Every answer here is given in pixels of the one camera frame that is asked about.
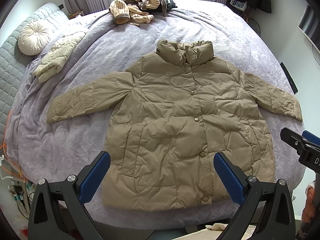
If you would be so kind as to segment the person's right hand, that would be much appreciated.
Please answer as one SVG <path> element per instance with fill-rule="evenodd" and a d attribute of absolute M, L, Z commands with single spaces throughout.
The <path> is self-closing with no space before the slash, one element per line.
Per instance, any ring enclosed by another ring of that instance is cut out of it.
<path fill-rule="evenodd" d="M 303 213 L 302 213 L 302 221 L 304 223 L 310 223 L 311 219 L 315 216 L 316 214 L 316 208 L 315 205 L 313 203 L 313 200 L 315 198 L 315 181 L 311 182 L 306 190 L 305 190 L 305 194 L 306 194 L 306 203 L 305 203 L 305 207 L 303 209 Z"/>

